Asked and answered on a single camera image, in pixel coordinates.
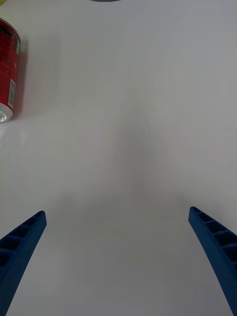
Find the red soda can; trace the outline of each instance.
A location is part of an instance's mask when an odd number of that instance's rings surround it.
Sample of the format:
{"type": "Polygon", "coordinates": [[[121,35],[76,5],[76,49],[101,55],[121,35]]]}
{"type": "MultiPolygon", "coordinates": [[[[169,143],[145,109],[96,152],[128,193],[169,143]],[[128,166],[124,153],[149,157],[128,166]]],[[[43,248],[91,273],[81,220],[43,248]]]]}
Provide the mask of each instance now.
{"type": "Polygon", "coordinates": [[[20,46],[16,30],[0,19],[0,122],[13,115],[20,46]]]}

